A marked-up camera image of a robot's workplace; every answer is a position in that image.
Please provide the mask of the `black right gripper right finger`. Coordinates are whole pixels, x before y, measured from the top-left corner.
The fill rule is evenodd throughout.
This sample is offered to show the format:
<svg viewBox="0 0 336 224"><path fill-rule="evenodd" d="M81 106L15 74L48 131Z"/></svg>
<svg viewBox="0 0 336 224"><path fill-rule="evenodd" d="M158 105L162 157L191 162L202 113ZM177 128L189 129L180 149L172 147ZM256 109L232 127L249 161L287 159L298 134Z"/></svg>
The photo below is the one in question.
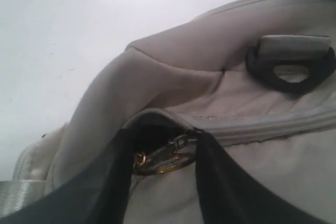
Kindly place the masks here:
<svg viewBox="0 0 336 224"><path fill-rule="evenodd" d="M335 223L335 130L229 147L200 132L196 187L205 223Z"/></svg>

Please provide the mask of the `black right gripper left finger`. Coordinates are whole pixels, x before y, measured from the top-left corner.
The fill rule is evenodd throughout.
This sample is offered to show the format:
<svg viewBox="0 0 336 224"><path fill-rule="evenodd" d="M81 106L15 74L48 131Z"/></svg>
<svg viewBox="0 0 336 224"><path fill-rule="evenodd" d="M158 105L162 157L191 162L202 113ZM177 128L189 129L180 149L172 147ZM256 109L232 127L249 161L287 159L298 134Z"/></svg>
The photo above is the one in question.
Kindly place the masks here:
<svg viewBox="0 0 336 224"><path fill-rule="evenodd" d="M133 132L120 130L69 182L1 223L123 223L133 166Z"/></svg>

